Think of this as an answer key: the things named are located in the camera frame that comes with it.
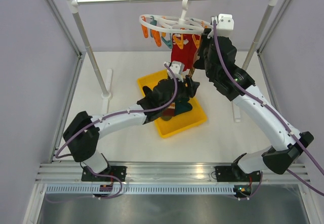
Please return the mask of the dark teal sock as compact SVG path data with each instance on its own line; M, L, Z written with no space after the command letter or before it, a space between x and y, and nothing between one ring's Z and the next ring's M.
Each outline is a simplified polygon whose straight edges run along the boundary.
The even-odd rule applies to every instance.
M174 116L189 112L193 106L189 103L190 98L180 98L175 101Z

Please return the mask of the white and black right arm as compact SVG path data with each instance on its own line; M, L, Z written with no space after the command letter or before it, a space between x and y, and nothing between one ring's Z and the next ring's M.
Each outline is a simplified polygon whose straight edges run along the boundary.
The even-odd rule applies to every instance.
M251 173L269 169L284 174L314 140L288 123L268 102L253 78L235 64L237 49L227 37L213 37L212 29L201 34L196 69L202 69L217 91L244 110L269 139L271 146L255 153L243 153L231 164L231 175L243 181Z

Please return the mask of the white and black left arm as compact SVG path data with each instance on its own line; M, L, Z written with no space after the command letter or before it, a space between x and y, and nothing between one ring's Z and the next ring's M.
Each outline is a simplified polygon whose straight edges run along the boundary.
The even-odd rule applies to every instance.
M93 116L79 112L63 134L72 158L89 167L99 181L109 179L108 161L97 151L99 140L115 131L157 120L172 103L193 98L199 85L190 76L162 79L154 88L144 86L144 98L126 110Z

